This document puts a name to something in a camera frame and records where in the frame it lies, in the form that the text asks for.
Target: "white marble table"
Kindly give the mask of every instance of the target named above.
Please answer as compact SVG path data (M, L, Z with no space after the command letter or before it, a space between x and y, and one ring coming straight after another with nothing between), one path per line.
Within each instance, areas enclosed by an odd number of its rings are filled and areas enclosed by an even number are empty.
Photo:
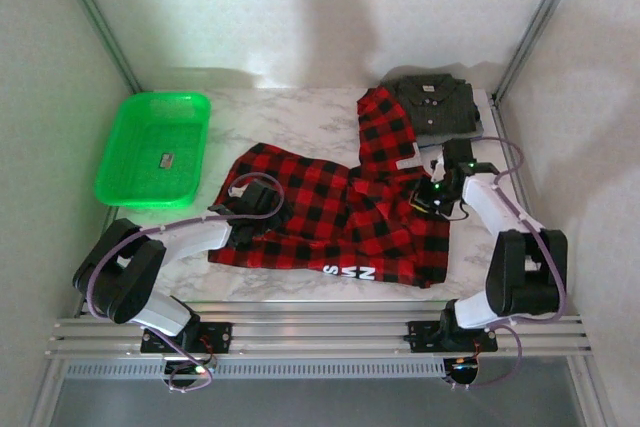
M308 157L355 167L358 162L356 101L364 89L260 89L206 92L213 105L202 180L194 204L181 211L131 211L119 216L155 224L198 215L217 196L233 162L257 142ZM474 90L485 135L496 135L487 96ZM438 149L423 151L424 165ZM481 161L506 168L498 142L474 144ZM513 188L505 179L505 191ZM184 301L358 301L447 300L471 295L484 285L494 241L478 217L451 224L446 281L429 289L336 277L308 270L246 269L207 261L206 253L176 261L159 274L156 288Z

